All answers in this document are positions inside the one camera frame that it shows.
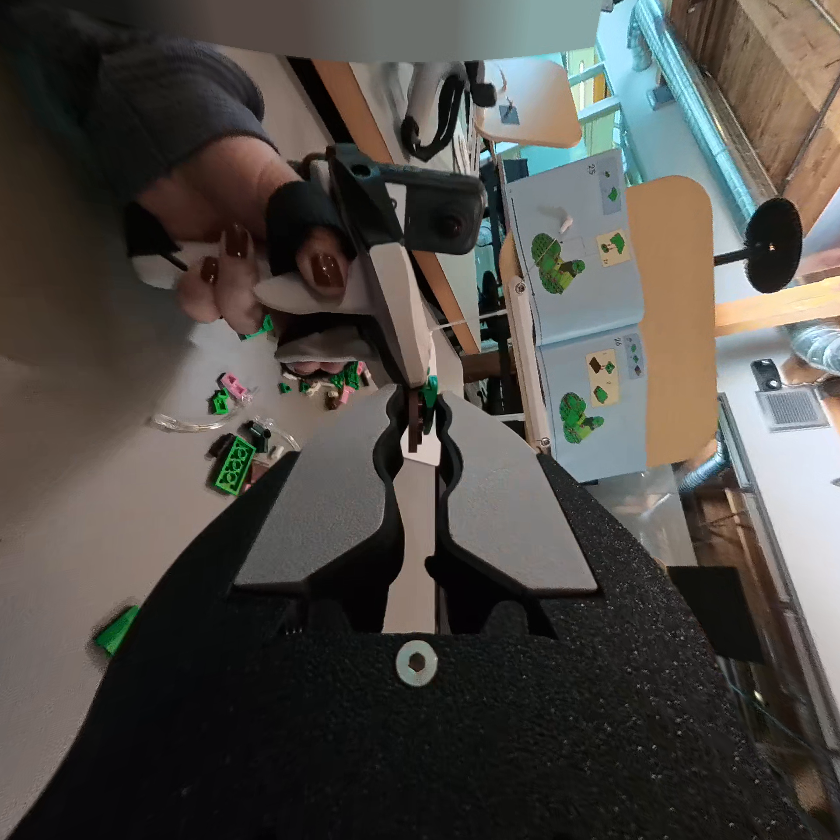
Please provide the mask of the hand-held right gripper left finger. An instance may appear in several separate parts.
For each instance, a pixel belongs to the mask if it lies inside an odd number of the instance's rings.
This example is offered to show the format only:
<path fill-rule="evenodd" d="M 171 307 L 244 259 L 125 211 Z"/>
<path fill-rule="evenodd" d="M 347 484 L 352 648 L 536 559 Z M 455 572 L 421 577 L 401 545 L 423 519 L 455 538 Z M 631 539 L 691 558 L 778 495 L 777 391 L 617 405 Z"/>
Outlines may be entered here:
<path fill-rule="evenodd" d="M 385 385 L 305 445 L 234 579 L 242 592 L 306 607 L 336 602 L 356 632 L 381 632 L 404 562 L 394 489 L 405 390 Z"/>

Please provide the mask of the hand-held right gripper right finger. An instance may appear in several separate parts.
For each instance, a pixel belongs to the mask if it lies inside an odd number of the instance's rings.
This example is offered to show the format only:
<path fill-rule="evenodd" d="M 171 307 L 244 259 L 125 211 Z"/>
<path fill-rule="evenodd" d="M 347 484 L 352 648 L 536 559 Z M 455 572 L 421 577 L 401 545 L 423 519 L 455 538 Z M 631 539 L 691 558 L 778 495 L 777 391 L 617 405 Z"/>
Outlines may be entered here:
<path fill-rule="evenodd" d="M 481 634 L 514 605 L 526 634 L 553 634 L 542 603 L 589 598 L 596 578 L 545 466 L 520 436 L 462 397 L 437 399 L 439 497 L 427 572 L 451 634 Z"/>

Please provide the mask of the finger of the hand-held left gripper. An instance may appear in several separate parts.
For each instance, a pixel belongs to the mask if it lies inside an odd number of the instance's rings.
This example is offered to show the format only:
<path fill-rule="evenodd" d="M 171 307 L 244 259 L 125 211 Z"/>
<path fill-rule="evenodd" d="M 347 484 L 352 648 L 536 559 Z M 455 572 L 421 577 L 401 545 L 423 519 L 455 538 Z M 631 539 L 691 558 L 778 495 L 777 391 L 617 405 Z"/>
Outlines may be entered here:
<path fill-rule="evenodd" d="M 388 350 L 407 387 L 420 389 L 435 373 L 435 349 L 411 260 L 399 244 L 376 245 L 369 259 L 371 288 Z"/>

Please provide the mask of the green lego treetop assembly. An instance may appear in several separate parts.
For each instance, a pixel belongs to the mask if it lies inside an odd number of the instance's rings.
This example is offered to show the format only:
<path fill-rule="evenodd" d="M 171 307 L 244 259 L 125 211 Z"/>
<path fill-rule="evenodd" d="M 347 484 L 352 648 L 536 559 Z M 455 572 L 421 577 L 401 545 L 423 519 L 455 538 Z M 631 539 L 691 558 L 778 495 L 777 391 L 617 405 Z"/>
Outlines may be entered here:
<path fill-rule="evenodd" d="M 438 401 L 438 378 L 429 374 L 425 383 L 406 392 L 407 452 L 417 455 L 424 437 L 433 430 Z"/>

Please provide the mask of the lego instruction booklet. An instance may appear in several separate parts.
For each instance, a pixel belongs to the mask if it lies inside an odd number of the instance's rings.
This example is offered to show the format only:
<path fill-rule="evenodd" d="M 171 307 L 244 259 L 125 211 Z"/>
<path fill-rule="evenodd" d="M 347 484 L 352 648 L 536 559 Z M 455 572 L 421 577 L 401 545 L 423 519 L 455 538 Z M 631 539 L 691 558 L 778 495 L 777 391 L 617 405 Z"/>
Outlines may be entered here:
<path fill-rule="evenodd" d="M 644 293 L 623 153 L 507 185 L 554 459 L 581 483 L 647 468 Z"/>

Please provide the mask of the green lego plate with holes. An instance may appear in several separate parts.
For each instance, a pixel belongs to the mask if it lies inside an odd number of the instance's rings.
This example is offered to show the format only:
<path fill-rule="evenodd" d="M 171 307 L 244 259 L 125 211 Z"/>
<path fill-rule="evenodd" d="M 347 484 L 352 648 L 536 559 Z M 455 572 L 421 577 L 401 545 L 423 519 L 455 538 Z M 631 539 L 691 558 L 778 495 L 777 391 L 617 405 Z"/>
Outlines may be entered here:
<path fill-rule="evenodd" d="M 218 456 L 210 487 L 215 491 L 237 497 L 245 487 L 256 455 L 256 446 L 238 435 L 232 436 Z"/>

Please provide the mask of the cluster of mixed lego pieces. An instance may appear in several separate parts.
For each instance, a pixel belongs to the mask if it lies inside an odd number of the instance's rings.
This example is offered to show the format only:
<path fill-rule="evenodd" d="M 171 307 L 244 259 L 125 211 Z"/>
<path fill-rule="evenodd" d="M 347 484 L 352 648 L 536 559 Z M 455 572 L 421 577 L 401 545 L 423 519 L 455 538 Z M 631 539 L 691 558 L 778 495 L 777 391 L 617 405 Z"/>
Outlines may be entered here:
<path fill-rule="evenodd" d="M 311 402 L 319 399 L 328 412 L 339 411 L 349 404 L 354 394 L 371 389 L 374 385 L 371 371 L 360 360 L 347 361 L 332 373 L 322 367 L 301 373 L 286 362 L 282 362 L 280 368 L 280 394 L 288 394 L 296 389 Z"/>

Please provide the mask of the person's left hand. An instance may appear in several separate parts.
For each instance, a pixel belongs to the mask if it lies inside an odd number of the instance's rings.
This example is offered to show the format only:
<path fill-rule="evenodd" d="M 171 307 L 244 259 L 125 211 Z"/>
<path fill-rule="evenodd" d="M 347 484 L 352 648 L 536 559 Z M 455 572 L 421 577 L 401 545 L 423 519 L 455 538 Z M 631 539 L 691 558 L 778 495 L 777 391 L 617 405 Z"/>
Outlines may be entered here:
<path fill-rule="evenodd" d="M 194 321 L 225 320 L 251 334 L 264 320 L 257 247 L 273 275 L 295 272 L 316 299 L 341 301 L 354 256 L 329 195 L 267 143 L 208 145 L 123 211 L 129 254 L 176 269 L 175 290 Z"/>

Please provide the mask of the adjacent wooden-edged table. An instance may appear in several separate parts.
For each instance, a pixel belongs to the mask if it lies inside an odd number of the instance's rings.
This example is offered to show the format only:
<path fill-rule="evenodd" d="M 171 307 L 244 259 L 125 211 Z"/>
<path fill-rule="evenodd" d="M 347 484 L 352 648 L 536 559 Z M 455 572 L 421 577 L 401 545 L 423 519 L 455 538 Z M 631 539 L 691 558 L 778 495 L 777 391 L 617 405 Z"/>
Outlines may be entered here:
<path fill-rule="evenodd" d="M 398 138 L 403 86 L 398 65 L 288 57 L 329 136 L 351 141 L 373 160 L 407 163 Z M 480 348 L 476 261 L 467 255 L 412 252 L 430 294 L 466 355 Z"/>

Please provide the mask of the spare hand-held gripper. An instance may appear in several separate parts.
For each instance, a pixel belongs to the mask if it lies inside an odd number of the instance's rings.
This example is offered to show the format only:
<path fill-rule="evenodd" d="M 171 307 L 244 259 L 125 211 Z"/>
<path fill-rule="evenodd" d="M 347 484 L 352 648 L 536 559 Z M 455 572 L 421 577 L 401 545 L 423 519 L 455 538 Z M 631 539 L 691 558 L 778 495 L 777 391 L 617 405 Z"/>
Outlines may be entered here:
<path fill-rule="evenodd" d="M 430 162 L 451 144 L 463 102 L 491 109 L 498 96 L 482 60 L 417 62 L 400 128 L 402 148 L 410 158 Z"/>

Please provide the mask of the clear plastic tube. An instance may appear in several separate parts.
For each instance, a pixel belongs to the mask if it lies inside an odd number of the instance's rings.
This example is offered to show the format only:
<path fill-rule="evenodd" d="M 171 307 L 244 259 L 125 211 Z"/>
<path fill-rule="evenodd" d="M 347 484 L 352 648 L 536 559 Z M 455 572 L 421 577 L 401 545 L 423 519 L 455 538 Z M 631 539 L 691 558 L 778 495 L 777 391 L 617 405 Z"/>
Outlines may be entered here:
<path fill-rule="evenodd" d="M 265 442 L 260 447 L 268 454 L 285 454 L 301 450 L 298 441 L 293 436 L 280 430 L 273 420 L 261 416 L 250 417 L 247 413 L 242 413 L 239 410 L 199 420 L 182 419 L 157 413 L 149 418 L 148 425 L 175 434 L 204 434 L 236 425 L 243 429 L 249 429 L 248 433 L 255 438 L 258 434 L 261 434 Z"/>

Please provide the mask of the black flat panel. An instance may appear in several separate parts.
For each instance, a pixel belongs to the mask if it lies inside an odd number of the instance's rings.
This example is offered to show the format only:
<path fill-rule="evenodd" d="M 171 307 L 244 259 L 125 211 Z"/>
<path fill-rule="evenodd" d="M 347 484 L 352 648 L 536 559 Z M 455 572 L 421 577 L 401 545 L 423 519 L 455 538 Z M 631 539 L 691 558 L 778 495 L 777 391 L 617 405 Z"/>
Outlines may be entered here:
<path fill-rule="evenodd" d="M 667 573 L 716 656 L 765 665 L 760 637 L 737 568 L 671 565 Z"/>

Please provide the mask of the black round disc on rod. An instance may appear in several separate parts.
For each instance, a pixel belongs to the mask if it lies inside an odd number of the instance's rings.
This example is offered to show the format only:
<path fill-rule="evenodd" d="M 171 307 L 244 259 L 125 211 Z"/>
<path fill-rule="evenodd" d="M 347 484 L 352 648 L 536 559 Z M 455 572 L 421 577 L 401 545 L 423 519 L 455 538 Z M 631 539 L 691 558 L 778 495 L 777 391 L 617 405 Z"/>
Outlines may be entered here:
<path fill-rule="evenodd" d="M 743 234 L 742 247 L 715 255 L 714 267 L 743 263 L 750 286 L 761 294 L 785 288 L 802 258 L 802 221 L 795 205 L 776 196 L 752 214 Z"/>

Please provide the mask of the wall vent grille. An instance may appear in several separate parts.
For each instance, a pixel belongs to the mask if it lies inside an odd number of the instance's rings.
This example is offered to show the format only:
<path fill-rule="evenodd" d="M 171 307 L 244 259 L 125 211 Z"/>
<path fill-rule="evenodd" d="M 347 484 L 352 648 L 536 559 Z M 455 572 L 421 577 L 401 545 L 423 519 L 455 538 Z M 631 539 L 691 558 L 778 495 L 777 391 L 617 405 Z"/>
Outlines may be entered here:
<path fill-rule="evenodd" d="M 771 434 L 826 428 L 831 425 L 820 392 L 812 386 L 756 392 L 759 409 Z"/>

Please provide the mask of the wooden post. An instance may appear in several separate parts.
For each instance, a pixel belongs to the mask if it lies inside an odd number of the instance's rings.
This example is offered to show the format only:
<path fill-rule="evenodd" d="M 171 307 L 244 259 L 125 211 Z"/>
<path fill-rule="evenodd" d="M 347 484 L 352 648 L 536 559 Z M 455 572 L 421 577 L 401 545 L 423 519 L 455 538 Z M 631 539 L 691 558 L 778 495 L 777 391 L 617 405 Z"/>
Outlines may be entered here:
<path fill-rule="evenodd" d="M 781 327 L 798 322 L 839 316 L 839 277 L 719 303 L 715 336 Z"/>

